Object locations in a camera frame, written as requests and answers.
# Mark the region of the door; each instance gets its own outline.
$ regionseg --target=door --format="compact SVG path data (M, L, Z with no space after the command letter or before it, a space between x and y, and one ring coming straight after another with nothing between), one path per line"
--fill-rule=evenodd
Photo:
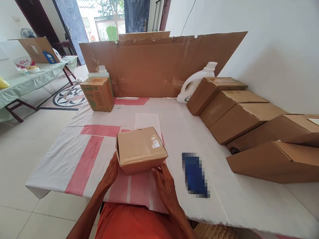
M40 0L16 0L16 3L30 23L34 32L40 37L46 37L50 45L54 48L54 43L59 42L59 38L57 37Z
M150 0L124 0L126 33L146 32Z
M79 43L89 42L83 20L80 14L76 0L53 0L57 12L61 18L65 32L78 55L80 65L84 65L85 61L79 46Z

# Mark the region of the box on table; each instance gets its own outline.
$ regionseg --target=box on table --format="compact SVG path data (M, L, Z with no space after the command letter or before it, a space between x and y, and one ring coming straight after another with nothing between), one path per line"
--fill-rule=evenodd
M142 32L142 33L124 33L119 34L119 40L137 40L145 38L168 38L170 31Z
M280 115L228 143L226 147L231 152L241 152L277 140L319 148L319 115Z
M205 77L199 83L189 102L188 110L194 116L200 115L219 91L245 90L248 85L232 77Z
M227 144L257 126L286 114L271 103L240 103L220 117L209 131L219 144Z
M199 115L209 128L237 103L269 103L251 91L220 91Z
M112 111L114 107L114 97L110 78L87 78L81 83L81 88L93 111Z
M154 127L118 133L115 148L126 175L157 168L168 157Z
M319 148L269 141L226 158L234 173L275 183L319 182Z

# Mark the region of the door handle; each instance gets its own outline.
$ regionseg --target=door handle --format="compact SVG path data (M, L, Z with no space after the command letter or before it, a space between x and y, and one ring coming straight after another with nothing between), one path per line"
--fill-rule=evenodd
M146 31L146 23L147 23L147 19L145 19L145 23L144 23L144 31Z
M70 28L68 27L68 25L65 25L65 26L66 26L66 28L67 28L67 30L68 30L68 32L69 32L70 37L72 37L72 33L71 33L71 31L70 31Z

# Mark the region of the woven mat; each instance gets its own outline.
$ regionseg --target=woven mat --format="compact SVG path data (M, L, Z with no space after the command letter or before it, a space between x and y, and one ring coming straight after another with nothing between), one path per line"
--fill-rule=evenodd
M195 229L199 239L239 239L237 232L228 226L199 223Z

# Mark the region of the tree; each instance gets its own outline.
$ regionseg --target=tree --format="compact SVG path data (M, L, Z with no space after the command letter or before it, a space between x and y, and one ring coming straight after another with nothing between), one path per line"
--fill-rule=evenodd
M99 13L103 16L113 16L115 21L117 39L119 39L119 28L117 26L118 15L124 12L124 1L123 0L100 0Z

